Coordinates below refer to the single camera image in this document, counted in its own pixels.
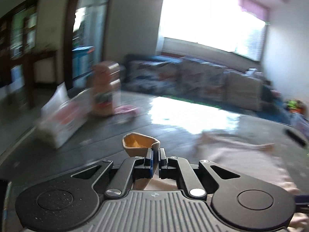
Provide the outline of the cream sweatshirt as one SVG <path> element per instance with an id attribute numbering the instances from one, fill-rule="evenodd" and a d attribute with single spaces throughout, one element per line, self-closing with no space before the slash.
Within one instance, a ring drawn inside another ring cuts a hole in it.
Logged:
<path id="1" fill-rule="evenodd" d="M 132 132 L 122 139 L 124 150 L 130 157 L 145 156 L 147 148 L 157 150 L 160 141 L 154 137 Z M 228 135 L 202 132 L 197 139 L 196 154 L 199 159 L 213 161 L 228 169 L 280 186 L 287 192 L 298 195 L 301 191 L 290 177 L 281 158 L 274 155 L 274 144 L 253 145 L 237 141 Z M 134 183 L 134 190 L 177 190 L 175 180 L 140 179 Z M 288 227 L 289 231 L 308 229 L 308 216 L 295 213 Z"/>

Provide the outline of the black remote control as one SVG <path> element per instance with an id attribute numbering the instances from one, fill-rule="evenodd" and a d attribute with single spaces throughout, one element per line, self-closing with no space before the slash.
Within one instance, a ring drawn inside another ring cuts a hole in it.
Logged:
<path id="1" fill-rule="evenodd" d="M 298 136 L 297 134 L 295 134 L 294 132 L 292 132 L 289 129 L 285 130 L 286 135 L 291 138 L 293 141 L 295 141 L 298 145 L 300 145 L 303 148 L 306 148 L 307 143 L 304 139 L 302 139 L 300 136 Z"/>

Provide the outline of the pink hair scrunchie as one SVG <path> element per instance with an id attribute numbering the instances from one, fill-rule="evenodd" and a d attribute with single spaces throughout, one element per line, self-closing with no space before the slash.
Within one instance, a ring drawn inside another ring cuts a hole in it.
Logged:
<path id="1" fill-rule="evenodd" d="M 139 113 L 139 107 L 133 105 L 122 105 L 115 108 L 115 115 L 136 116 Z"/>

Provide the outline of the clear plastic storage box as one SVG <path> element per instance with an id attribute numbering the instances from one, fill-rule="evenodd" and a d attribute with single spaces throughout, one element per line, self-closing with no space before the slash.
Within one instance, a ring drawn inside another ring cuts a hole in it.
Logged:
<path id="1" fill-rule="evenodd" d="M 309 123 L 308 120 L 299 113 L 293 113 L 291 125 L 300 131 L 307 139 L 309 138 Z"/>

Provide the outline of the left butterfly cushion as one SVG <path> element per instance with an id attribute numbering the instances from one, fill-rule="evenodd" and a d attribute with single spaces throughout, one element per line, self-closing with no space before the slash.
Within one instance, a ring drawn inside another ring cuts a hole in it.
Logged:
<path id="1" fill-rule="evenodd" d="M 180 93 L 180 64 L 171 61 L 134 60 L 128 63 L 128 91 L 152 95 L 177 95 Z"/>

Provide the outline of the butterfly cushion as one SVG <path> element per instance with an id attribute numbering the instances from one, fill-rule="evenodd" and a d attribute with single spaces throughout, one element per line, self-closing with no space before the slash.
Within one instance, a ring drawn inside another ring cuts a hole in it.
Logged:
<path id="1" fill-rule="evenodd" d="M 179 63 L 179 84 L 182 93 L 222 102 L 225 97 L 226 69 L 220 64 L 183 58 Z"/>
<path id="2" fill-rule="evenodd" d="M 171 61 L 134 60 L 128 63 L 128 91 L 152 95 L 177 95 L 180 93 L 180 64 Z"/>

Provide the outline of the right butterfly cushion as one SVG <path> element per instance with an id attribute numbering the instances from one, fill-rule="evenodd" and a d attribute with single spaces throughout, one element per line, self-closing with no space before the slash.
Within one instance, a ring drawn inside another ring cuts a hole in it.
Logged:
<path id="1" fill-rule="evenodd" d="M 182 93 L 222 102 L 225 97 L 226 69 L 220 64 L 183 58 L 179 63 L 179 84 Z"/>

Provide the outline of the colourful plush toy pile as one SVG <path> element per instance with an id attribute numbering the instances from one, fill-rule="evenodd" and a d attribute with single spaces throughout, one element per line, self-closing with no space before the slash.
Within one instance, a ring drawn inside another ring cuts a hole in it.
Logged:
<path id="1" fill-rule="evenodd" d="M 287 100 L 284 103 L 284 108 L 289 112 L 296 112 L 302 115 L 307 113 L 307 106 L 300 100 Z"/>

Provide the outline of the white pink tissue box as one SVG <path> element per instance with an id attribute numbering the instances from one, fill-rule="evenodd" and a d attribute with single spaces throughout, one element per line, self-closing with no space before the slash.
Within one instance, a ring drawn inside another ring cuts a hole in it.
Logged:
<path id="1" fill-rule="evenodd" d="M 91 90 L 85 89 L 69 98 L 64 83 L 41 108 L 35 122 L 38 138 L 54 149 L 62 147 L 88 120 L 92 110 Z"/>

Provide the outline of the pink cartoon water bottle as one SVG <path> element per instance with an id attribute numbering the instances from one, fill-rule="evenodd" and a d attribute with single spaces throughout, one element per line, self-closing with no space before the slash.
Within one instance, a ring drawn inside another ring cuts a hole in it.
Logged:
<path id="1" fill-rule="evenodd" d="M 103 117 L 112 116 L 121 105 L 120 66 L 114 61 L 103 61 L 92 69 L 93 113 Z"/>

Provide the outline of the blue sofa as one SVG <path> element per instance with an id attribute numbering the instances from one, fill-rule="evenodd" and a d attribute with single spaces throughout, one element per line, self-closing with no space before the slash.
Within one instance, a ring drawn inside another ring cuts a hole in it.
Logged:
<path id="1" fill-rule="evenodd" d="M 121 88 L 216 107 L 290 124 L 283 102 L 263 74 L 244 73 L 191 57 L 129 54 L 121 64 Z"/>

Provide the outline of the plain grey cushion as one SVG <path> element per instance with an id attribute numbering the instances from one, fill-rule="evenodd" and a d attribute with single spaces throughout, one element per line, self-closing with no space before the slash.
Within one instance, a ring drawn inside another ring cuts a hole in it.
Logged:
<path id="1" fill-rule="evenodd" d="M 262 81 L 245 74 L 229 72 L 226 85 L 226 102 L 243 109 L 261 111 Z"/>

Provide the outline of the black smartphone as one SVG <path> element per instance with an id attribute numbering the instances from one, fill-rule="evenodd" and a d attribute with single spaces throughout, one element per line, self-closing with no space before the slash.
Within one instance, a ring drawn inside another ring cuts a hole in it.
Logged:
<path id="1" fill-rule="evenodd" d="M 7 211 L 9 206 L 9 196 L 12 188 L 12 182 L 6 179 L 0 179 L 0 231 L 6 230 Z"/>

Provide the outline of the window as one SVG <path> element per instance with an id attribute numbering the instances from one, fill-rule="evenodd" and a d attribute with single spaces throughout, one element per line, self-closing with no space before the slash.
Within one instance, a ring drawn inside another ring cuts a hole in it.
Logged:
<path id="1" fill-rule="evenodd" d="M 260 61 L 267 15 L 252 0 L 163 0 L 159 35 Z"/>

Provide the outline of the dark wooden display cabinet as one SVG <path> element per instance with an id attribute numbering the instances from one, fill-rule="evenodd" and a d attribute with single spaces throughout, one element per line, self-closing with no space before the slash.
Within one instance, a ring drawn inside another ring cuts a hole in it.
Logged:
<path id="1" fill-rule="evenodd" d="M 56 87 L 58 80 L 58 51 L 50 46 L 36 46 L 38 3 L 39 0 L 25 0 L 1 17 L 1 87 L 5 88 L 11 103 L 9 86 L 13 83 L 12 69 L 21 66 L 26 102 L 30 109 L 35 106 L 35 64 L 51 59 L 54 78 L 51 87 Z"/>

